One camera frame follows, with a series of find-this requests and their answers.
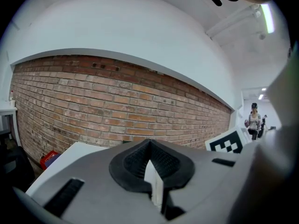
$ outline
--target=red object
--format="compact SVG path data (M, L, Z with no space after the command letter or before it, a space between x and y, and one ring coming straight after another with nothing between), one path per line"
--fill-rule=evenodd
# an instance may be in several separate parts
M41 159L40 164L41 164L43 170L47 169L47 167L45 165L45 162L48 161L49 159L53 158L57 154L58 154L57 152L55 152L55 151L52 150L51 152L49 152L46 156L44 156Z

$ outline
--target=fluorescent light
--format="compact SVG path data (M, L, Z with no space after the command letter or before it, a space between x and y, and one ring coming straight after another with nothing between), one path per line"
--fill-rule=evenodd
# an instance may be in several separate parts
M270 7L268 4L262 4L261 6L263 9L263 14L265 16L268 33L272 33L274 32L274 23L273 23Z

